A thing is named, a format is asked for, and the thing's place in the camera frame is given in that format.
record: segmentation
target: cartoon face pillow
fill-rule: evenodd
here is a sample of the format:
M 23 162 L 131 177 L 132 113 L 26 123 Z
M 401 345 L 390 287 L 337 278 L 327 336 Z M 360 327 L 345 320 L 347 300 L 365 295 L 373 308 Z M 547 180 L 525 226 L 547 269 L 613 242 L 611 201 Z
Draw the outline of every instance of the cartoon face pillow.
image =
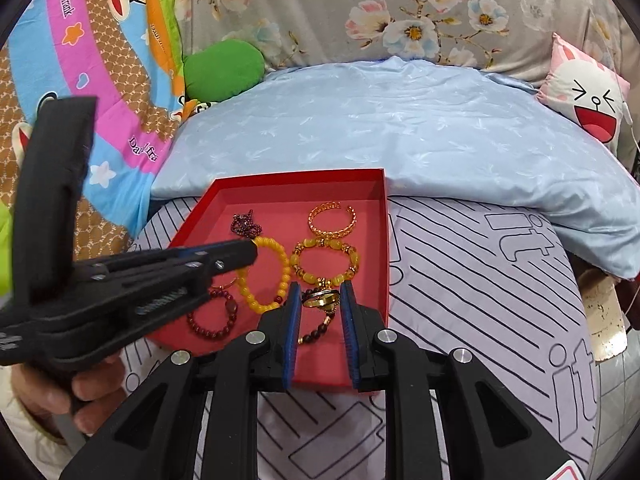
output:
M 622 121 L 631 120 L 629 88 L 615 72 L 554 34 L 551 70 L 536 98 L 580 124 L 615 154 Z

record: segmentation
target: hand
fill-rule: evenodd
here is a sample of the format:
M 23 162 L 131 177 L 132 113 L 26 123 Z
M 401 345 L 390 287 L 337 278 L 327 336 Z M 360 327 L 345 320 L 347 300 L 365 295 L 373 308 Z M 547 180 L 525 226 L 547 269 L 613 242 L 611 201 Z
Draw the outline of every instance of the hand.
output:
M 77 373 L 71 388 L 80 400 L 91 401 L 74 415 L 74 423 L 83 433 L 95 433 L 126 398 L 122 389 L 124 364 L 120 354 L 107 357 L 89 370 Z M 52 434 L 57 434 L 51 415 L 68 413 L 71 399 L 54 381 L 26 364 L 11 370 L 14 393 L 28 412 Z

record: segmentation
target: red tray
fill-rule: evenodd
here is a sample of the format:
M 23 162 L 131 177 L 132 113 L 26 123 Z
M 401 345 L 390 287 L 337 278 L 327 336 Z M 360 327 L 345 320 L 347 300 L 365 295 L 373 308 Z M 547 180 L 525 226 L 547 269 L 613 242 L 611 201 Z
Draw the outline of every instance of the red tray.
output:
M 383 170 L 331 170 L 300 173 L 275 173 L 217 179 L 198 202 L 171 242 L 172 247 L 196 246 L 234 238 L 230 231 L 233 215 L 254 210 L 254 222 L 262 226 L 262 235 L 275 238 L 288 254 L 297 242 L 312 238 L 306 220 L 309 212 L 323 202 L 339 201 L 342 209 L 318 215 L 314 224 L 323 230 L 339 230 L 350 218 L 344 209 L 351 205 L 357 214 L 354 231 L 344 241 L 356 247 L 360 270 L 353 286 L 360 304 L 377 308 L 385 324 L 388 319 L 388 213 Z M 333 277 L 348 267 L 348 257 L 329 249 L 305 250 L 302 267 L 316 276 Z M 282 266 L 273 251 L 258 250 L 258 259 L 250 268 L 248 283 L 261 304 L 271 303 Z M 216 278 L 223 285 L 235 273 Z M 303 288 L 309 285 L 298 280 Z M 222 341 L 208 341 L 196 336 L 184 317 L 163 326 L 150 338 L 171 349 L 187 349 L 196 355 L 220 350 L 227 341 L 253 330 L 259 316 L 250 310 L 236 286 L 229 292 L 238 302 L 238 320 L 232 333 Z M 195 320 L 210 330 L 226 323 L 224 301 L 216 299 L 194 313 Z M 324 315 L 317 309 L 304 308 L 300 332 L 313 330 Z M 351 388 L 344 351 L 342 325 L 336 316 L 329 330 L 318 341 L 300 346 L 296 357 L 294 383 L 324 391 Z

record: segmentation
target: pink stripe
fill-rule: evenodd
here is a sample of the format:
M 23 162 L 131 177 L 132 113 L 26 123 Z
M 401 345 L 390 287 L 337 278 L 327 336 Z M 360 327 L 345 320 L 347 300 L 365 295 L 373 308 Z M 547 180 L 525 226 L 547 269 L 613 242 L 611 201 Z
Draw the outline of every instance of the pink stripe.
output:
M 120 97 L 118 89 L 102 62 L 91 30 L 84 0 L 71 0 L 73 11 L 65 17 L 60 0 L 47 0 L 51 35 L 58 54 L 60 68 L 73 95 L 98 96 L 96 132 L 111 146 L 119 150 L 124 161 L 143 173 L 158 174 L 169 154 L 168 142 L 162 142 L 155 132 L 142 131 L 140 119 Z M 75 45 L 62 44 L 67 29 L 80 23 L 84 35 Z M 144 148 L 152 148 L 156 160 L 136 154 L 129 139 Z

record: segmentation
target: yellow beaded bracelet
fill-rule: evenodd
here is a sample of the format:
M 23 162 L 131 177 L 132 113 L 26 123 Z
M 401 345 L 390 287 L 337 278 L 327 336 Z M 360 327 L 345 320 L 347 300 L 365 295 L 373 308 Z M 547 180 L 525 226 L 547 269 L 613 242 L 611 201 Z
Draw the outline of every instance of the yellow beaded bracelet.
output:
M 328 247 L 336 251 L 342 251 L 349 256 L 349 268 L 343 274 L 338 274 L 334 278 L 318 278 L 306 272 L 302 267 L 300 267 L 300 253 L 305 249 L 310 249 L 311 247 Z M 302 280 L 307 282 L 309 285 L 318 285 L 322 288 L 332 288 L 334 286 L 340 286 L 344 280 L 353 279 L 360 267 L 360 257 L 358 256 L 355 247 L 341 242 L 340 240 L 331 240 L 330 238 L 307 238 L 303 242 L 297 244 L 293 249 L 293 254 L 289 259 L 289 263 L 291 264 L 296 276 L 302 278 Z
M 236 270 L 236 273 L 238 274 L 238 281 L 236 283 L 238 284 L 238 290 L 240 291 L 240 294 L 244 296 L 251 310 L 257 312 L 258 314 L 264 314 L 268 310 L 278 308 L 287 297 L 287 290 L 289 290 L 289 282 L 291 280 L 291 267 L 289 267 L 289 257 L 284 251 L 284 247 L 277 243 L 277 241 L 273 238 L 257 236 L 254 238 L 254 244 L 256 244 L 258 247 L 268 247 L 270 249 L 273 249 L 278 253 L 280 261 L 282 262 L 282 278 L 280 280 L 280 284 L 278 285 L 276 297 L 273 301 L 271 301 L 270 304 L 267 305 L 258 303 L 258 301 L 255 299 L 255 296 L 251 293 L 249 287 L 246 285 L 248 267 Z

